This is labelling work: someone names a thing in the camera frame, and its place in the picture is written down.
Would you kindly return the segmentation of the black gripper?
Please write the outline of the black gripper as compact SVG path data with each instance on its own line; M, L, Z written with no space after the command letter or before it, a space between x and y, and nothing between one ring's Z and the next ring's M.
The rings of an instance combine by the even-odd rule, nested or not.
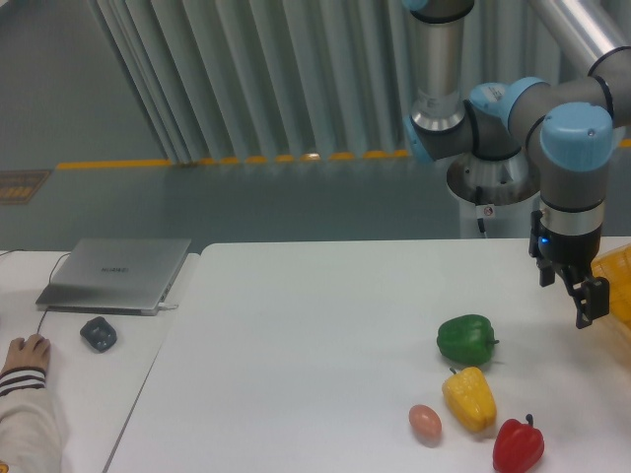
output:
M595 276L590 269L599 251L602 226L588 233L568 235L554 232L544 223L544 217L542 210L530 214L528 253L537 259L539 286L555 282L552 263L566 265L561 267L560 275L576 307L576 327L587 328L610 313L609 281Z

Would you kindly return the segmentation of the striped cream sleeve forearm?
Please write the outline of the striped cream sleeve forearm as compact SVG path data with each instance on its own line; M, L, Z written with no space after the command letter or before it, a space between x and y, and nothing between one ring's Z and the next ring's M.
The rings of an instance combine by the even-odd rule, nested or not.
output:
M59 472L62 440L42 369L1 375L1 470Z

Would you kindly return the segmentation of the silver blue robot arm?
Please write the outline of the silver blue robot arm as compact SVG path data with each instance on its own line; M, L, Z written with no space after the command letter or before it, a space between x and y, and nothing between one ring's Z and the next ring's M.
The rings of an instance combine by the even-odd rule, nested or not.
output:
M585 328L609 313L609 284L594 274L610 157L630 123L630 44L595 1L535 1L532 10L584 78L557 86L525 77L460 96L469 1L407 1L426 61L404 124L424 162L465 154L477 163L526 159L540 205L529 254L541 286L564 282Z

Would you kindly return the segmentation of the person's hand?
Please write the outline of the person's hand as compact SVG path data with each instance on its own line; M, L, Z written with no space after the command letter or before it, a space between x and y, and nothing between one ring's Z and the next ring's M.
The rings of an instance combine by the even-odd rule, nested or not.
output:
M51 343L39 334L28 339L16 338L9 344L1 374L20 370L48 372Z

